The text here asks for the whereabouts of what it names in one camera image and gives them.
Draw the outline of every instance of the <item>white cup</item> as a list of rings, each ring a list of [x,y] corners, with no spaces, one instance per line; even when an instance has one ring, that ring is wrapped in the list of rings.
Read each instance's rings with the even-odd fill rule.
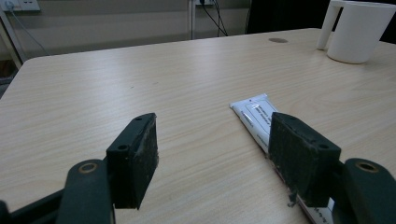
[[[344,9],[327,55],[342,63],[365,63],[387,29],[396,6],[332,0],[327,8],[317,49],[325,49],[341,7]]]

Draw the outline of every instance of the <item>wall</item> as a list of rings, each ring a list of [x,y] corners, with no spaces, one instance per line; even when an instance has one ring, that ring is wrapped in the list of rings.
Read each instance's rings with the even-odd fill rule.
[[[220,13],[230,35],[244,33],[249,2],[219,0]],[[38,4],[40,12],[16,14],[50,54],[191,38],[189,0],[39,0]],[[217,17],[214,8],[208,10]],[[9,13],[7,18],[27,58],[45,55]],[[195,19],[196,38],[217,36],[217,27],[199,7]],[[5,50],[0,44],[0,51]]]

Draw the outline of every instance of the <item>white tube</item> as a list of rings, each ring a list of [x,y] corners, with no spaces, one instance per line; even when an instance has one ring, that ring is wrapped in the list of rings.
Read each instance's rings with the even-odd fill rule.
[[[266,94],[230,103],[230,108],[238,115],[259,146],[268,154],[271,117],[276,108]]]

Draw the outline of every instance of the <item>wooden table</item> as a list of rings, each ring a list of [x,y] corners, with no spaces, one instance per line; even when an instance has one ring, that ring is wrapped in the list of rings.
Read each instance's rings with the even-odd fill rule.
[[[240,35],[36,58],[0,101],[0,199],[11,211],[102,159],[155,112],[160,163],[118,223],[306,223],[229,103],[267,93],[343,149],[396,175],[396,46],[365,64],[316,50],[319,30]],[[276,43],[269,38],[283,38]]]

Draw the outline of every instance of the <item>black cable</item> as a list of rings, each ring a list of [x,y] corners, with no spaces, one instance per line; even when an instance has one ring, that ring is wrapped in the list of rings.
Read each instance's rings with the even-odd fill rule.
[[[204,11],[206,12],[207,16],[209,16],[209,18],[215,23],[215,25],[221,30],[221,32],[225,35],[228,36],[216,23],[216,21],[212,18],[212,16],[209,14],[209,12],[207,12],[206,8],[205,8],[205,4],[201,3],[201,6],[203,7]]]
[[[23,25],[23,23],[18,19],[18,17],[15,15],[14,13],[14,4],[12,4],[12,2],[6,2],[6,7],[8,8],[9,12],[11,12],[12,16],[14,17],[15,21],[20,25],[20,27],[22,28],[22,30],[28,34],[36,43],[37,45],[42,48],[44,50],[44,52],[48,55],[51,56],[47,50],[40,44],[40,42],[38,42],[38,40],[35,39],[34,36],[32,36],[32,34],[30,34],[30,32],[26,29],[26,27]]]
[[[248,7],[248,12],[247,12],[247,21],[245,23],[245,35],[248,34],[248,19],[250,17],[250,11],[251,11],[251,0],[250,0],[250,6]]]
[[[218,11],[218,24],[220,24],[220,13],[219,13],[219,5],[216,4],[217,2],[215,1],[215,6],[216,6],[216,10]]]
[[[193,22],[192,22],[192,20],[193,20],[193,13],[192,13],[192,11],[193,11],[193,9],[195,8],[195,4],[191,1],[191,39],[193,39],[193,37],[194,37],[194,35],[193,35],[193,27],[192,27],[192,24],[193,24]]]
[[[227,31],[225,30],[224,22],[222,21],[222,18],[220,16],[220,6],[219,6],[219,3],[218,3],[218,0],[213,0],[213,1],[215,2],[216,10],[218,11],[219,20],[221,21],[221,25],[223,27],[223,30],[224,30],[225,34],[228,35]]]

